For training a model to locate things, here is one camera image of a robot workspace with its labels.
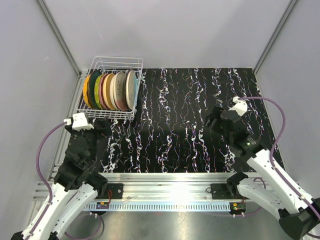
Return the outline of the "green polka dot plate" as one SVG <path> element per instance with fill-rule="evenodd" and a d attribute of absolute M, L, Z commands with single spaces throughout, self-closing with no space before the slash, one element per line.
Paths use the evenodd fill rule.
<path fill-rule="evenodd" d="M 100 84 L 101 77 L 102 77 L 102 74 L 100 74 L 96 78 L 95 84 L 94 84 L 94 100 L 95 100 L 99 109 L 102 109 L 102 105 L 100 103 L 100 98 L 99 98 L 99 84 Z"/>

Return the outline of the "cream pink plate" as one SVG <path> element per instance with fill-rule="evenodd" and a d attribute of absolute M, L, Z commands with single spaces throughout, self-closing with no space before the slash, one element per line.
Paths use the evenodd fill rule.
<path fill-rule="evenodd" d="M 115 78 L 115 99 L 116 104 L 121 111 L 127 110 L 126 98 L 125 98 L 125 87 L 126 87 L 126 75 L 123 72 L 118 72 Z"/>

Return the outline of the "yellow cream plate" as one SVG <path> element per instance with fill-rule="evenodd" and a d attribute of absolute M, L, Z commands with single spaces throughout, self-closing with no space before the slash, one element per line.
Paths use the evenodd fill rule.
<path fill-rule="evenodd" d="M 115 75 L 114 73 L 108 74 L 106 76 L 106 78 L 104 79 L 104 83 L 103 83 L 104 101 L 105 101 L 108 109 L 110 109 L 110 110 L 115 110 L 114 107 L 112 106 L 111 98 L 110 98 L 110 85 L 111 85 L 111 80 L 112 80 L 114 75 Z"/>

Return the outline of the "beige bear print plate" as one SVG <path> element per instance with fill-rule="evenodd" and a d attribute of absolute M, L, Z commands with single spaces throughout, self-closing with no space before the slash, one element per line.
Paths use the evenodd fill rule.
<path fill-rule="evenodd" d="M 115 93 L 116 93 L 115 82 L 116 82 L 116 75 L 114 75 L 111 79 L 109 94 L 110 94 L 110 100 L 111 100 L 112 106 L 114 107 L 115 110 L 119 111 L 120 108 L 118 107 L 118 105 L 116 103 L 116 99 L 115 99 Z"/>

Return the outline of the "orange polka dot plate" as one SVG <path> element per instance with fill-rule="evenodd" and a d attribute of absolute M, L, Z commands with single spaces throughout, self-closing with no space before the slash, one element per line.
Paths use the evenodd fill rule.
<path fill-rule="evenodd" d="M 88 98 L 88 82 L 89 82 L 89 79 L 90 79 L 90 75 L 88 75 L 84 80 L 82 96 L 83 96 L 83 100 L 84 100 L 85 104 L 89 108 L 92 108 L 92 105 L 91 105 L 91 103 L 89 101 L 89 98 Z"/>

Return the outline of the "pink polka dot plate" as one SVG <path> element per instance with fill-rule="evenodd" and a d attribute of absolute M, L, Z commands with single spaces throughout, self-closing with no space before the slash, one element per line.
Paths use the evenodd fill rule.
<path fill-rule="evenodd" d="M 108 107 L 107 107 L 107 104 L 105 103 L 105 100 L 104 100 L 104 94 L 103 94 L 103 85 L 104 85 L 104 80 L 106 78 L 108 74 L 105 73 L 103 74 L 101 77 L 100 77 L 100 81 L 99 81 L 99 85 L 98 85 L 98 96 L 99 96 L 99 102 L 100 102 L 100 105 L 103 109 L 107 110 Z"/>

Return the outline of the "blue cream plate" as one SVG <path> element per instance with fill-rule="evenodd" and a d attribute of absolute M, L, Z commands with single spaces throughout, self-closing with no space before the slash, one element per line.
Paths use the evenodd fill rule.
<path fill-rule="evenodd" d="M 127 106 L 133 110 L 135 104 L 135 95 L 137 91 L 137 77 L 136 72 L 131 70 L 128 82 L 125 84 L 125 99 Z"/>

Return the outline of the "teal glazed plate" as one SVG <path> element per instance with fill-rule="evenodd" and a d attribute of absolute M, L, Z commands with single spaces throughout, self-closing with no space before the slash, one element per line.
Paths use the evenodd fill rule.
<path fill-rule="evenodd" d="M 96 80 L 97 78 L 101 75 L 101 72 L 99 70 L 94 70 L 90 76 L 89 76 L 89 81 L 88 81 L 88 99 L 90 101 L 90 104 L 91 104 L 91 107 L 93 109 L 96 109 L 98 110 L 99 107 L 96 103 L 96 100 L 95 100 L 95 83 L 96 83 Z"/>

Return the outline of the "black striped bottom plate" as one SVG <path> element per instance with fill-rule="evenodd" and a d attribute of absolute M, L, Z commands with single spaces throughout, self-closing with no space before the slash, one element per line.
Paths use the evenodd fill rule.
<path fill-rule="evenodd" d="M 130 74 L 131 74 L 131 69 L 128 70 L 126 73 L 125 73 L 125 84 L 129 81 L 130 79 Z"/>

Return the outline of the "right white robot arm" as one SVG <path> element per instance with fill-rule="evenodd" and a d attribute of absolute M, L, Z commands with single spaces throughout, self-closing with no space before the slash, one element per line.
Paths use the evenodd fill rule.
<path fill-rule="evenodd" d="M 266 144 L 250 134 L 242 116 L 244 109 L 214 107 L 205 118 L 205 126 L 223 137 L 231 152 L 247 163 L 270 186 L 270 190 L 256 184 L 243 172 L 226 181 L 229 197 L 250 199 L 272 214 L 282 230 L 293 240 L 300 240 L 319 225 L 320 200 L 304 191 L 275 161 Z"/>

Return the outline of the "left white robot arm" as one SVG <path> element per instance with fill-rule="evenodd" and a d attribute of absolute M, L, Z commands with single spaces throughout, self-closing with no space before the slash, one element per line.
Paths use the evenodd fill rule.
<path fill-rule="evenodd" d="M 61 127 L 74 137 L 74 142 L 67 147 L 63 163 L 53 183 L 49 184 L 40 170 L 40 153 L 48 137 Z M 98 140 L 111 134 L 106 120 L 71 117 L 45 135 L 38 147 L 35 165 L 38 176 L 48 189 L 48 196 L 25 230 L 13 234 L 13 240 L 59 240 L 87 203 L 107 195 L 108 180 L 93 172 L 93 166 Z"/>

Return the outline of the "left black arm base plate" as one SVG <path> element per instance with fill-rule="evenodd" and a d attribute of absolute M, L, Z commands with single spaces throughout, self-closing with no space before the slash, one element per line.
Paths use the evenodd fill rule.
<path fill-rule="evenodd" d="M 124 193 L 124 184 L 123 183 L 108 183 L 106 190 L 102 192 L 102 196 L 99 196 L 99 199 L 111 199 L 121 200 Z"/>

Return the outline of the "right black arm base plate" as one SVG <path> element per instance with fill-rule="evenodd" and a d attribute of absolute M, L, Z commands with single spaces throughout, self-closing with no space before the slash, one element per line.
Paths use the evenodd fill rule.
<path fill-rule="evenodd" d="M 213 200 L 249 200 L 249 198 L 243 197 L 240 194 L 238 185 L 231 185 L 228 183 L 211 183 L 205 191 L 211 195 Z"/>

